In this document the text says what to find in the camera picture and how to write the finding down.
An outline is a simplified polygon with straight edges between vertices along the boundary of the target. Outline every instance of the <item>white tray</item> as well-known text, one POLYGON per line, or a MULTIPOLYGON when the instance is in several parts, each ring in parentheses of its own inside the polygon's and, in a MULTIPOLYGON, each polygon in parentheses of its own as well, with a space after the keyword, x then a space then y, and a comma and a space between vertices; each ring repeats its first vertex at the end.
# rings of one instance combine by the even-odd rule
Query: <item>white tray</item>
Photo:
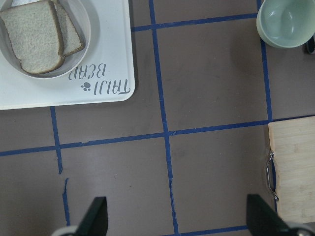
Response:
POLYGON ((135 82, 128 0, 82 3, 90 17, 92 37, 81 64, 65 76, 40 80, 21 75, 0 53, 0 110, 115 102, 132 96, 135 82))

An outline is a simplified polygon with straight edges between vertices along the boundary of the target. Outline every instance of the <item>brown floor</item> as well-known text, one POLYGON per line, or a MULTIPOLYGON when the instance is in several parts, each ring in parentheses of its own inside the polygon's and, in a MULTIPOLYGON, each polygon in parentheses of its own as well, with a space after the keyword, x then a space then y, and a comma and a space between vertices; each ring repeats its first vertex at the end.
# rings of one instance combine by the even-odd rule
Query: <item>brown floor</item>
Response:
POLYGON ((1 235, 104 195, 109 236, 249 236, 246 195, 274 204, 267 124, 315 114, 315 56, 261 43, 257 2, 131 0, 129 100, 0 111, 1 235))

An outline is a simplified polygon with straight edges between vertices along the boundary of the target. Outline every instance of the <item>metal handle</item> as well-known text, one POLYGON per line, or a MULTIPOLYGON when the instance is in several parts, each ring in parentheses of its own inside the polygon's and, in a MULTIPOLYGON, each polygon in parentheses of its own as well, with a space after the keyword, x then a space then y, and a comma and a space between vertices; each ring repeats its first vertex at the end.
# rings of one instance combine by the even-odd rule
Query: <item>metal handle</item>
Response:
POLYGON ((269 176, 269 164, 270 164, 271 160, 274 158, 274 156, 275 156, 275 153, 271 150, 269 153, 269 158, 268 158, 267 164, 266 164, 267 184, 268 184, 269 190, 273 193, 275 200, 279 201, 279 197, 277 196, 276 192, 271 188, 270 176, 269 176))

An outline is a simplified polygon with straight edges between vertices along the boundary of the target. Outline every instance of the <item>mint green cup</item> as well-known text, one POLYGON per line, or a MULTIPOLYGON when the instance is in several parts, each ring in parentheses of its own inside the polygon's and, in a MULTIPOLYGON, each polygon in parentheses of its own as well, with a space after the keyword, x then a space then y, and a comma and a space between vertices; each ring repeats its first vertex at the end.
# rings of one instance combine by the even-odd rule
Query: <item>mint green cup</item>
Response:
POLYGON ((298 47, 315 33, 315 0, 265 0, 256 24, 259 36, 270 46, 298 47))

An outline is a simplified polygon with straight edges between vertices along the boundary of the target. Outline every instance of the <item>white bowl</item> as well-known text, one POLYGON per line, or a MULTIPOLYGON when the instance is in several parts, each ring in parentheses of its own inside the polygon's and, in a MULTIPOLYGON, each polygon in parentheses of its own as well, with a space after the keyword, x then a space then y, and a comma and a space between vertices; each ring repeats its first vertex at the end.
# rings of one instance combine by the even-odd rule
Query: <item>white bowl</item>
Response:
POLYGON ((256 23, 260 37, 270 46, 298 47, 315 32, 315 0, 265 0, 256 23))
MULTIPOLYGON (((0 11, 6 10, 11 7, 12 0, 0 0, 0 11)), ((3 21, 0 19, 0 51, 6 60, 13 66, 14 69, 23 75, 36 78, 36 79, 52 79, 63 76, 73 70, 80 64, 90 45, 91 40, 91 23, 86 9, 80 0, 60 0, 60 4, 65 8, 70 16, 78 34, 85 42, 85 48, 77 53, 66 57, 63 65, 49 73, 33 75, 21 69, 19 60, 15 57, 9 35, 6 31, 3 21)))

